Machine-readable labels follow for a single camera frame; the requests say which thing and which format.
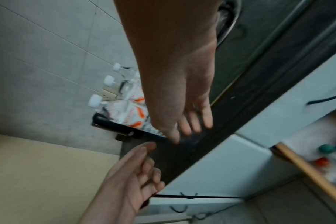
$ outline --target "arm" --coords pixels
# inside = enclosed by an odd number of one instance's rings
[[[220,0],[114,0],[140,70],[154,127],[179,142],[200,132],[194,106],[212,127],[209,91],[214,74]]]

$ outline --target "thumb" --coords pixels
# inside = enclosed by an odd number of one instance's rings
[[[124,179],[128,178],[136,170],[136,168],[142,165],[146,156],[147,148],[144,146],[126,161],[126,163],[117,172],[118,176]]]
[[[177,126],[174,126],[173,129],[169,131],[164,131],[162,133],[167,137],[167,139],[171,140],[174,144],[179,144],[180,133],[177,129]]]

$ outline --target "red object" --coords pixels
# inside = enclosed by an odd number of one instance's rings
[[[315,160],[317,166],[329,166],[329,160],[326,157],[321,157]]]

